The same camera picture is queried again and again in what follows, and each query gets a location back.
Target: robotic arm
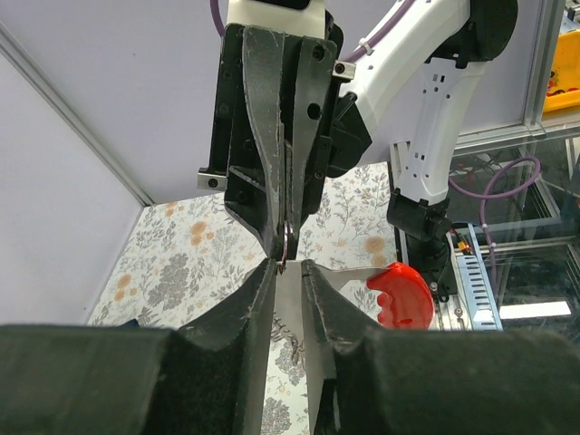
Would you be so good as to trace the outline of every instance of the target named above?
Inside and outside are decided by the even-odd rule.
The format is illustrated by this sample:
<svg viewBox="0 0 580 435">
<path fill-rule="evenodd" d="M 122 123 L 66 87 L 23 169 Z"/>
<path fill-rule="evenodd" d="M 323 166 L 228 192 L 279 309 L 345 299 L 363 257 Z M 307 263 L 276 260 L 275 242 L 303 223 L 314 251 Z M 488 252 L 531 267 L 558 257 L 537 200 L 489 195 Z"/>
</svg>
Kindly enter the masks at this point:
<svg viewBox="0 0 580 435">
<path fill-rule="evenodd" d="M 398 1 L 352 64 L 337 60 L 343 35 L 323 0 L 231 0 L 199 185 L 226 191 L 227 210 L 268 256 L 295 258 L 324 178 L 358 163 L 392 98 L 422 69 L 419 128 L 388 219 L 420 242 L 443 238 L 464 114 L 516 20 L 517 0 Z"/>
</svg>

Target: glass table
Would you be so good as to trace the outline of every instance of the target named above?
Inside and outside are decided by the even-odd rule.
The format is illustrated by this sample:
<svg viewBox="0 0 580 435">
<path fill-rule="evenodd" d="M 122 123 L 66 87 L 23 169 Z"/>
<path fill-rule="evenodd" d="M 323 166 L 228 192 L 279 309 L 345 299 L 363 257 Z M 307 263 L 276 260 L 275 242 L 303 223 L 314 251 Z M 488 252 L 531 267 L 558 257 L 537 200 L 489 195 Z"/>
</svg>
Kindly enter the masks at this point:
<svg viewBox="0 0 580 435">
<path fill-rule="evenodd" d="M 580 344 L 580 141 L 547 140 L 461 155 L 449 175 L 462 188 L 482 193 L 498 171 L 522 156 L 537 157 L 542 173 L 517 195 L 488 201 L 495 265 L 480 225 L 481 201 L 450 189 L 448 217 L 464 233 L 461 224 L 473 223 L 489 277 L 496 268 L 491 287 L 504 330 L 555 331 Z M 516 165 L 490 193 L 520 186 L 533 168 L 532 162 Z"/>
</svg>

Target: gray wall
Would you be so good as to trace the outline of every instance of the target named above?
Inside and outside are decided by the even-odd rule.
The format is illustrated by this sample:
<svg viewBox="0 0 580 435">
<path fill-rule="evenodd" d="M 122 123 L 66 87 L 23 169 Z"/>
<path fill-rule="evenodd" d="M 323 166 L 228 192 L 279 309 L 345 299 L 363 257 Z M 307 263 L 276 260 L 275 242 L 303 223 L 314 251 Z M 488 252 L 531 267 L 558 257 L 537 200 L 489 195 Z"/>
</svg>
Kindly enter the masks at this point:
<svg viewBox="0 0 580 435">
<path fill-rule="evenodd" d="M 0 324 L 81 324 L 136 199 L 0 55 Z"/>
<path fill-rule="evenodd" d="M 465 131 L 521 121 L 544 1 L 519 2 L 516 34 L 489 66 Z M 328 0 L 345 50 L 393 3 Z M 219 58 L 208 0 L 0 0 L 0 22 L 154 201 L 207 193 L 196 189 L 196 174 L 208 162 Z M 411 138 L 418 80 L 395 99 L 364 161 Z"/>
</svg>

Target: cable tie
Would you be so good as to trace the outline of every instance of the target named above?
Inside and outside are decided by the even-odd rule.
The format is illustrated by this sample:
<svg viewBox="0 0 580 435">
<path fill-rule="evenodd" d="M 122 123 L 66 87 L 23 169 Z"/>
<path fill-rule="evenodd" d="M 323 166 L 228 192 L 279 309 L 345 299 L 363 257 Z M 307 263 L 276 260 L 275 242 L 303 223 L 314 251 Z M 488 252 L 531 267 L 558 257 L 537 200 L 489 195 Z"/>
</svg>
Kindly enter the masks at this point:
<svg viewBox="0 0 580 435">
<path fill-rule="evenodd" d="M 371 48 L 366 38 L 361 38 L 361 40 L 359 41 L 359 46 L 364 48 L 367 56 L 370 56 L 371 54 L 374 53 L 374 50 Z"/>
</svg>

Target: fluorescent light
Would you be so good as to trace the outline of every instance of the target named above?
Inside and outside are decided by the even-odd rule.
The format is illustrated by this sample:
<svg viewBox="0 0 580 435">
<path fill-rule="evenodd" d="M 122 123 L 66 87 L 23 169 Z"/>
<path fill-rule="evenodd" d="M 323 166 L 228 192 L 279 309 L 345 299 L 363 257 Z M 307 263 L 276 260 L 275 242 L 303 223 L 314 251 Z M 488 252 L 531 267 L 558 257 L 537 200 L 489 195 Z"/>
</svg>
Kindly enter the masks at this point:
<svg viewBox="0 0 580 435">
<path fill-rule="evenodd" d="M 508 319 L 529 319 L 532 317 L 554 317 L 557 315 L 570 315 L 568 302 L 544 302 L 541 304 L 504 305 L 499 308 L 499 317 Z"/>
</svg>

